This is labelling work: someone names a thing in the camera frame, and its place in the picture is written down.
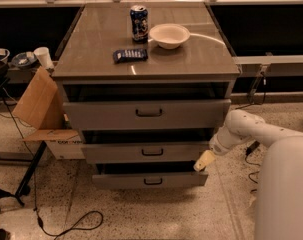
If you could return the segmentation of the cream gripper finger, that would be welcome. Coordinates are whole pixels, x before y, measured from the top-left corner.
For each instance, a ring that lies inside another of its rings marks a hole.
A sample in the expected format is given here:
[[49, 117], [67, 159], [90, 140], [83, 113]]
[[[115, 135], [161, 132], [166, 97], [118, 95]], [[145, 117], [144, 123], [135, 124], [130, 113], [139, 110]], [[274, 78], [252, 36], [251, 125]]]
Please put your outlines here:
[[199, 159], [195, 162], [193, 168], [195, 171], [199, 172], [203, 170], [207, 165], [215, 160], [215, 154], [211, 150], [205, 150]]

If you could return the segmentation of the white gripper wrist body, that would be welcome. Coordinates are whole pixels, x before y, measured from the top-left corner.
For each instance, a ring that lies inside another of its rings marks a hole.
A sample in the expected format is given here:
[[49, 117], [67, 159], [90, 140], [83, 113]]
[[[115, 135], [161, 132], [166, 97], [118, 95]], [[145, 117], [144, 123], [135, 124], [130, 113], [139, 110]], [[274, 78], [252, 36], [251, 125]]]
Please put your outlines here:
[[222, 156], [230, 152], [240, 141], [240, 137], [227, 128], [220, 128], [209, 141], [210, 150]]

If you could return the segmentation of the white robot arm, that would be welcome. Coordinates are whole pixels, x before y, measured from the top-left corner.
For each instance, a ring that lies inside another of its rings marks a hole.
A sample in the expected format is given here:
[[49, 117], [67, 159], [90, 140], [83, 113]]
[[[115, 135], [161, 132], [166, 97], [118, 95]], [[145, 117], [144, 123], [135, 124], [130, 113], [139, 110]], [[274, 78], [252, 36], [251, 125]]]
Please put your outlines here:
[[254, 239], [303, 240], [303, 132], [268, 124], [244, 110], [232, 110], [194, 170], [203, 170], [217, 155], [250, 139], [267, 148], [259, 172]]

